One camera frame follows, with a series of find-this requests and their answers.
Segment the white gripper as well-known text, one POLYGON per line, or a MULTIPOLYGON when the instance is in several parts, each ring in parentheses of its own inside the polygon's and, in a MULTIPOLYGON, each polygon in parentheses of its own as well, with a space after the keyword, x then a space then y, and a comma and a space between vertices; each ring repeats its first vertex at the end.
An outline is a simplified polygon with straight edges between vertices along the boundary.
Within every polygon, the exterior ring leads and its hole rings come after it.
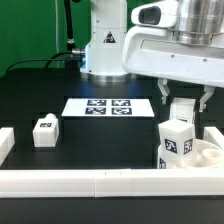
POLYGON ((163 104, 170 95, 168 80, 207 85, 200 98, 203 112, 212 86, 224 88, 224 34, 214 35, 209 46, 190 46, 175 42, 170 30, 135 26, 126 35, 122 64, 127 72, 163 78, 157 81, 163 104))

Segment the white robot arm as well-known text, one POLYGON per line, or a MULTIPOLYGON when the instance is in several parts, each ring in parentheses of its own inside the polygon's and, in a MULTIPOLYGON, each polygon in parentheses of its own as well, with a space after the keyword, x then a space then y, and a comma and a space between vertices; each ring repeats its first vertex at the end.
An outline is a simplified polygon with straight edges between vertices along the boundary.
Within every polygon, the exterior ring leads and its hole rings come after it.
POLYGON ((157 0, 127 12, 126 0, 90 0, 91 39, 81 72, 99 80, 128 73, 200 84, 200 104, 224 88, 224 0, 157 0))

